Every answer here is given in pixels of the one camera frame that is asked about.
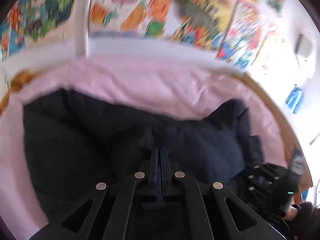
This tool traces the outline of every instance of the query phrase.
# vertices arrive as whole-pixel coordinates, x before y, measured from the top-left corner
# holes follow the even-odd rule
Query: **metal pin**
[[[139,171],[134,175],[137,179],[143,179],[144,178],[144,173]]]
[[[175,174],[174,174],[177,178],[183,178],[185,176],[184,172],[183,171],[177,171]]]
[[[222,189],[223,188],[223,184],[221,182],[215,182],[215,183],[212,184],[212,186],[215,189]]]
[[[96,185],[97,190],[104,190],[104,189],[106,189],[106,187],[107,187],[107,185],[103,182],[100,182]]]

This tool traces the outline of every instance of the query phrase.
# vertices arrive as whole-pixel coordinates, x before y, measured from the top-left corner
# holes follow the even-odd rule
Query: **pink fabric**
[[[163,59],[95,57],[49,70],[10,102],[0,119],[0,215],[17,240],[47,224],[24,158],[23,104],[58,88],[176,119],[202,119],[223,102],[241,99],[250,109],[252,134],[265,161],[286,167],[278,125],[259,97],[238,80]]]

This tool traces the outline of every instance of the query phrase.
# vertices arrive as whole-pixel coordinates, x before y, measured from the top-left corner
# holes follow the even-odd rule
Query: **black sleeve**
[[[302,240],[320,239],[320,212],[311,202],[293,205],[298,209],[297,217],[288,222],[292,233]]]

